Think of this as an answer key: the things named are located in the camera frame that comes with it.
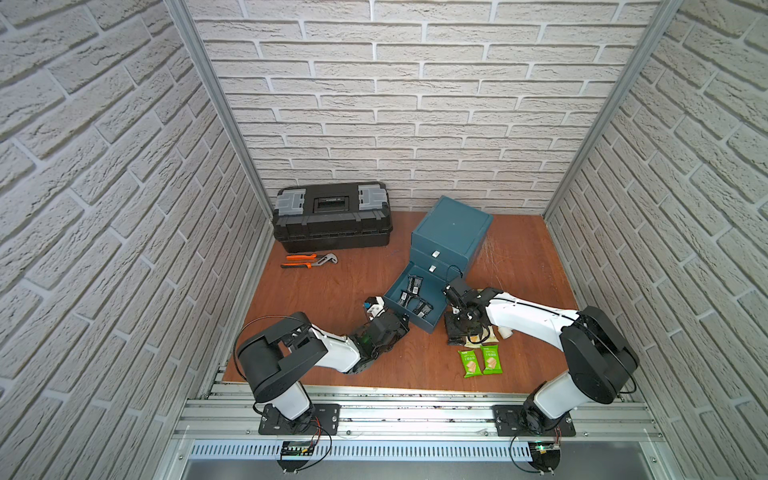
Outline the green cookie packet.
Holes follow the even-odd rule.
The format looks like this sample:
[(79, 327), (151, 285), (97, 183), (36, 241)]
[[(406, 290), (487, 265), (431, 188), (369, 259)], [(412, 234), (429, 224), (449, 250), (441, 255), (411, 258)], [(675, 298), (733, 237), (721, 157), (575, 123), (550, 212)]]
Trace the green cookie packet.
[(484, 375), (496, 375), (502, 374), (503, 368), (498, 352), (498, 346), (496, 344), (483, 345), (481, 347), (483, 356), (483, 374)]
[(464, 368), (465, 378), (472, 378), (483, 374), (474, 350), (460, 351), (459, 356)]

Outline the teal drawer cabinet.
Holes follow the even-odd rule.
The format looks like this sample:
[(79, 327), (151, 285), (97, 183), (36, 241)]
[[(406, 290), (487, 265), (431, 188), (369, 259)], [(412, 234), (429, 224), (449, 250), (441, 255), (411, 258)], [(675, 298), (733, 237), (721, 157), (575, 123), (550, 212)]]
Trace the teal drawer cabinet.
[(469, 273), (493, 217), (442, 196), (411, 233), (410, 261), (451, 281)]

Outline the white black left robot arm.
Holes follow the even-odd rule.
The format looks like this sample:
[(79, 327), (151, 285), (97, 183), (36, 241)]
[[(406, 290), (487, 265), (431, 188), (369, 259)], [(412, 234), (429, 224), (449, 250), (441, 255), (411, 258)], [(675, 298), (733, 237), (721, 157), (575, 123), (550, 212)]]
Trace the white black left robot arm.
[(256, 403), (271, 405), (288, 421), (313, 410), (301, 378), (315, 367), (358, 374), (409, 332), (408, 320), (384, 309), (348, 336), (312, 324), (303, 312), (281, 318), (233, 347), (238, 372)]

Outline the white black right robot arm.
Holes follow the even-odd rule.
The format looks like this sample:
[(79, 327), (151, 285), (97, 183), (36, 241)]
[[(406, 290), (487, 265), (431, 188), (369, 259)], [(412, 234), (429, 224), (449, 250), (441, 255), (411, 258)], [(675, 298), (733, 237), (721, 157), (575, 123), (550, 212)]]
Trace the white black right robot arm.
[(567, 370), (539, 386), (518, 415), (535, 434), (553, 431), (572, 409), (590, 401), (609, 405), (633, 379), (636, 352), (601, 309), (557, 309), (487, 287), (477, 290), (457, 277), (443, 289), (451, 314), (468, 333), (495, 326), (542, 340), (565, 356)]

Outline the white pipe elbow fitting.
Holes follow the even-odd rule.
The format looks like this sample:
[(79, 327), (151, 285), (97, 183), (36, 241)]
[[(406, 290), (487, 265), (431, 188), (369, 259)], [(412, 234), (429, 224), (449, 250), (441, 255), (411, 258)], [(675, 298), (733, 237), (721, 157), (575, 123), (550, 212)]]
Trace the white pipe elbow fitting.
[(503, 339), (508, 339), (513, 335), (513, 330), (506, 327), (498, 326), (497, 330)]

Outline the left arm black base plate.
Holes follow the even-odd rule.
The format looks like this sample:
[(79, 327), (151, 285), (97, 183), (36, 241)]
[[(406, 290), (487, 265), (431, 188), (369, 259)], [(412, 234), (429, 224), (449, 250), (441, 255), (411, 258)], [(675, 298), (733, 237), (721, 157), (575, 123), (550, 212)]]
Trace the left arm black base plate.
[(332, 403), (310, 404), (310, 408), (294, 420), (285, 417), (273, 404), (266, 404), (258, 432), (260, 435), (311, 435), (324, 429), (330, 435), (338, 431), (341, 406)]

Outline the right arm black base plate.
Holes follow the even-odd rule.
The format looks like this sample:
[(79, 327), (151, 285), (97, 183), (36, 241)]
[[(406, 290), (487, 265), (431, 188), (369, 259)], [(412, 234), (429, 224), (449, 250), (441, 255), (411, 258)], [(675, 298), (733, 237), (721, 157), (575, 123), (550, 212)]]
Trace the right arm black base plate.
[(491, 412), (498, 436), (576, 436), (569, 413), (550, 419), (534, 406), (509, 404), (494, 405)]

